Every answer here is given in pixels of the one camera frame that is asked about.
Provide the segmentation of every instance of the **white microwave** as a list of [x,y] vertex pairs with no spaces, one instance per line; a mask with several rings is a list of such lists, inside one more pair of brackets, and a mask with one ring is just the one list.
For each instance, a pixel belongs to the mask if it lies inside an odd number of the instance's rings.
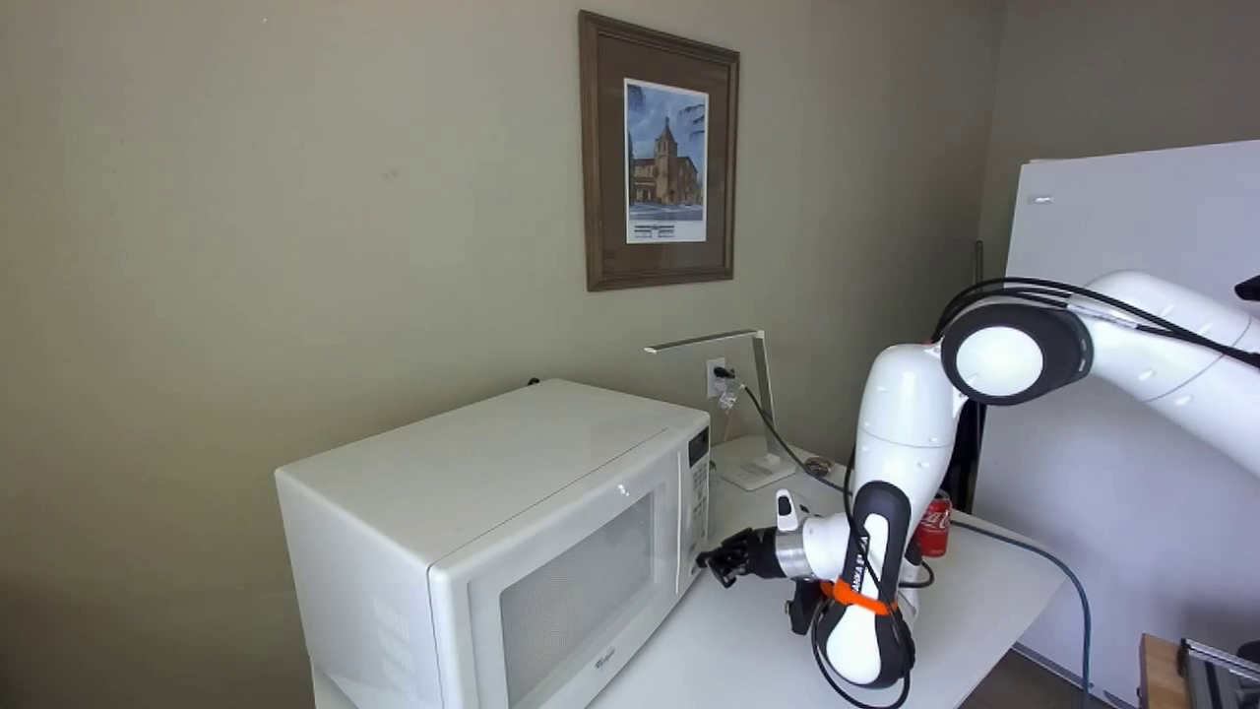
[[277,488],[313,706],[592,706],[695,581],[710,414],[537,381]]

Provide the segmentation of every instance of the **beige wall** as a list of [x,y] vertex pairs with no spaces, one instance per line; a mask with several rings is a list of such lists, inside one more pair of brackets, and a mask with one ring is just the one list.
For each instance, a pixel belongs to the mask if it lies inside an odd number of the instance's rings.
[[1253,0],[1012,0],[984,170],[984,267],[1003,272],[1029,157],[1256,137],[1256,27]]
[[745,54],[737,279],[592,297],[580,0],[0,4],[0,706],[304,706],[273,471],[531,375],[789,436],[974,276],[1000,0],[607,0]]

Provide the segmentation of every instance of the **framed picture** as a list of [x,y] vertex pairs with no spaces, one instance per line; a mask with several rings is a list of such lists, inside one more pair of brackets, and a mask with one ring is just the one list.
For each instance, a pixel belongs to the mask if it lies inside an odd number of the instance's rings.
[[585,287],[727,279],[741,54],[596,11],[580,49]]

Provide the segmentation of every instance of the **wire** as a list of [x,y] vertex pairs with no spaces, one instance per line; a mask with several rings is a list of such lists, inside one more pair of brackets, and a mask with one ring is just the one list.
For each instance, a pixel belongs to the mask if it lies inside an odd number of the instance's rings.
[[716,427],[714,427],[714,447],[719,447],[719,440],[727,436],[727,430],[733,430],[733,419],[727,419],[727,412],[716,408],[716,402],[710,402],[710,419],[716,419]]
[[1062,576],[1068,576],[1068,585],[1075,587],[1075,598],[1080,598],[1080,695],[1083,695],[1083,702],[1092,702],[1092,656],[1093,656],[1093,616],[1092,616],[1092,595],[1087,595],[1087,587],[1080,585],[1080,576],[1059,561],[1059,557],[1051,557],[1051,553],[1043,553],[1043,548],[1035,548],[1035,543],[1029,543],[1029,541],[1014,541],[1014,535],[1003,535],[1003,531],[992,531],[992,528],[982,528],[982,526],[968,526],[968,520],[947,520],[951,528],[966,528],[966,531],[976,531],[976,535],[988,535],[988,541],[1000,541],[1000,543],[1012,543],[1012,548],[1022,548],[1022,553],[1033,553],[1033,557],[1043,557],[1047,564],[1056,564]]
[[1069,300],[1093,300],[1093,303],[1108,303],[1108,308],[1114,308],[1114,310],[1126,310],[1126,316],[1140,318],[1136,331],[1147,331],[1147,335],[1181,338],[1181,345],[1216,352],[1216,356],[1224,356],[1224,360],[1235,360],[1235,363],[1244,363],[1244,366],[1260,366],[1260,352],[1235,352],[1235,347],[1216,345],[1216,338],[1206,338],[1206,335],[1198,335],[1198,331],[1188,331],[1188,327],[1181,327],[1181,324],[1174,324],[1174,318],[1160,318],[1160,316],[1152,316],[1152,310],[1140,310],[1140,308],[1134,308],[1134,303],[1126,303],[1126,300],[1114,300],[1114,297],[1101,297],[1101,293],[1092,293],[1092,287],[1075,287],[1075,285],[1059,285],[1059,279],[1033,279],[1033,276],[1000,276],[1000,279],[982,279],[982,285],[974,285],[974,287],[959,287],[959,293],[940,308],[936,327],[932,327],[932,338],[940,338],[945,327],[947,327],[959,310],[968,310],[968,308],[976,308],[976,303],[984,303],[984,300],[1018,300],[1018,303],[1062,308],[1062,310],[1069,308]]
[[842,678],[833,678],[833,671],[831,671],[831,662],[824,660],[824,645],[817,645],[816,640],[812,640],[812,650],[816,650],[816,665],[817,665],[824,683],[827,683],[842,702],[850,702],[850,706],[859,706],[859,709],[899,709],[899,706],[905,706],[905,696],[909,696],[909,675],[901,678],[901,695],[895,696],[895,706],[867,706],[867,702],[859,702],[856,695],[842,689]]
[[[794,451],[783,440],[783,434],[773,427],[765,402],[745,387],[745,377],[737,377],[737,381],[741,381],[745,397],[751,402],[760,427],[774,436],[774,447],[790,456],[790,467],[794,467],[799,473],[816,478],[816,473],[794,456]],[[838,488],[838,494],[842,494],[842,517],[848,517],[848,526],[850,526],[850,541],[859,541],[859,543],[856,543],[856,548],[859,548],[859,564],[867,568],[867,576],[874,581],[874,587],[883,587],[878,568],[871,564],[871,548],[867,548],[871,535],[867,535],[867,528],[859,528],[848,488]]]
[[917,585],[899,585],[899,587],[932,587],[936,585],[936,568],[930,564],[930,561],[909,561],[913,568],[921,568],[926,573],[926,581],[917,581]]

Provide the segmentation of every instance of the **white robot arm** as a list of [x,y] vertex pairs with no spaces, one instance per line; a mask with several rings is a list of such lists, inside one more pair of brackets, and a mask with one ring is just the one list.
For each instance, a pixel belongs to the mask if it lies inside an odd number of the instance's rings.
[[895,686],[913,640],[895,598],[909,531],[936,496],[966,402],[1018,408],[1080,377],[1108,377],[1260,478],[1260,324],[1178,285],[1118,272],[1093,287],[1000,279],[959,293],[932,345],[887,347],[867,377],[856,503],[741,531],[699,557],[741,573],[817,581],[812,641],[827,683]]

